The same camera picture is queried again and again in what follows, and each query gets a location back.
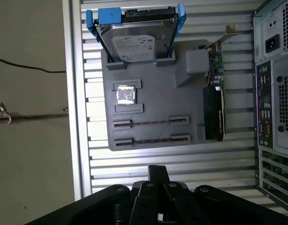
circuit board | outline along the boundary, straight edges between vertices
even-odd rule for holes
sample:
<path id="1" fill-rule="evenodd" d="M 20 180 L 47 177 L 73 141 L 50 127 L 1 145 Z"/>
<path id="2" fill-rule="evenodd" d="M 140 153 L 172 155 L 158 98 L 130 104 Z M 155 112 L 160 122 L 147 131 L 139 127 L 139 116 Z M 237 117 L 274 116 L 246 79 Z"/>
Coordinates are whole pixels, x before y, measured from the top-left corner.
<path id="1" fill-rule="evenodd" d="M 224 133 L 226 134 L 226 109 L 225 109 L 225 90 L 224 90 L 224 67 L 221 43 L 214 43 L 207 48 L 209 52 L 210 71 L 208 73 L 207 86 L 221 87 L 223 98 L 223 118 Z"/>

corrugated metal panel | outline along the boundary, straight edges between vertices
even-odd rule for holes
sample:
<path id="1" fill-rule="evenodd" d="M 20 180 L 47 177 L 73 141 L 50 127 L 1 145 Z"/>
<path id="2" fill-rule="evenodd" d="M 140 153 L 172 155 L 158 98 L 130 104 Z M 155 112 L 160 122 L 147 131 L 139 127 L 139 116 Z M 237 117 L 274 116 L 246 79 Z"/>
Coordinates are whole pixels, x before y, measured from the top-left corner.
<path id="1" fill-rule="evenodd" d="M 112 152 L 107 147 L 104 92 L 101 80 L 101 46 L 85 26 L 85 11 L 97 16 L 98 8 L 160 8 L 176 6 L 177 0 L 83 1 L 82 37 L 87 83 L 88 136 L 92 192 L 114 183 L 131 187 L 147 179 L 147 166 L 166 165 L 170 178 L 187 183 L 190 189 L 202 184 L 239 189 L 256 186 L 253 116 L 253 40 L 250 14 L 263 1 L 186 0 L 187 21 L 177 41 L 207 39 L 224 35 L 225 26 L 239 25 L 240 34 L 222 46 L 226 70 L 227 130 L 224 142 L 191 146 Z"/>

blue plastic clip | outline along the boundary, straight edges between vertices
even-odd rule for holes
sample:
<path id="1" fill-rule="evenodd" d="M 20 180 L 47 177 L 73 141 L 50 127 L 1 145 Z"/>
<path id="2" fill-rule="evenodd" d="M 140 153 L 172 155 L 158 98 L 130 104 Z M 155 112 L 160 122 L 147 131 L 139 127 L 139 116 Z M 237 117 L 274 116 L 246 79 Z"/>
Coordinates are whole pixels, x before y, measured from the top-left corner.
<path id="1" fill-rule="evenodd" d="M 96 27 L 93 24 L 93 13 L 92 13 L 92 10 L 87 10 L 86 11 L 86 25 L 87 25 L 87 29 L 89 30 L 89 32 L 91 32 L 91 34 L 94 35 L 94 37 L 99 42 L 99 36 L 97 34 Z"/>
<path id="2" fill-rule="evenodd" d="M 179 33 L 180 29 L 182 28 L 182 26 L 184 25 L 184 23 L 185 23 L 185 21 L 187 19 L 185 4 L 178 3 L 177 4 L 177 9 L 178 9 L 177 30 L 178 30 L 178 33 Z"/>
<path id="3" fill-rule="evenodd" d="M 121 24 L 121 8 L 100 8 L 98 9 L 99 25 Z"/>

metal side panel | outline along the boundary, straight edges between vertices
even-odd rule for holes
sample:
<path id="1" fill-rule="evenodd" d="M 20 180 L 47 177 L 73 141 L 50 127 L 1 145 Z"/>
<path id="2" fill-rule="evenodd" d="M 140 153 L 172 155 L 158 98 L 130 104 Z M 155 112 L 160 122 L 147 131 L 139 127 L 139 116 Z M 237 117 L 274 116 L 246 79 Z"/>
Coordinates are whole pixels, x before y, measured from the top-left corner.
<path id="1" fill-rule="evenodd" d="M 253 114 L 253 38 L 250 14 L 263 0 L 184 0 L 187 21 L 177 41 L 224 35 L 237 24 L 240 34 L 222 45 L 225 64 L 227 132 L 223 142 L 112 152 L 107 146 L 101 45 L 85 28 L 85 11 L 99 8 L 166 8 L 179 0 L 63 0 L 71 148 L 76 200 L 113 183 L 130 186 L 147 175 L 147 165 L 166 165 L 172 179 L 191 188 L 257 185 Z"/>

black cable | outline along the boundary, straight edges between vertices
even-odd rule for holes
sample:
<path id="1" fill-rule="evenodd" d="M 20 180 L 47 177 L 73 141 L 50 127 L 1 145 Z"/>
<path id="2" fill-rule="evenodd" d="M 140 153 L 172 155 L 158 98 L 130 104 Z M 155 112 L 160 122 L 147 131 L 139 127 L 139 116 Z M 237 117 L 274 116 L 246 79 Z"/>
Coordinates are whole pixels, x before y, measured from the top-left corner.
<path id="1" fill-rule="evenodd" d="M 3 62 L 5 64 L 8 64 L 8 65 L 11 65 L 11 66 L 14 66 L 14 67 L 21 67 L 21 68 L 26 68 L 26 69 L 40 70 L 40 71 L 44 71 L 44 72 L 49 73 L 49 74 L 63 74 L 63 73 L 66 73 L 65 70 L 63 70 L 63 71 L 49 71 L 49 70 L 38 68 L 38 67 L 29 67 L 29 66 L 15 64 L 15 63 L 8 62 L 8 61 L 2 60 L 2 59 L 0 59 L 0 62 Z"/>

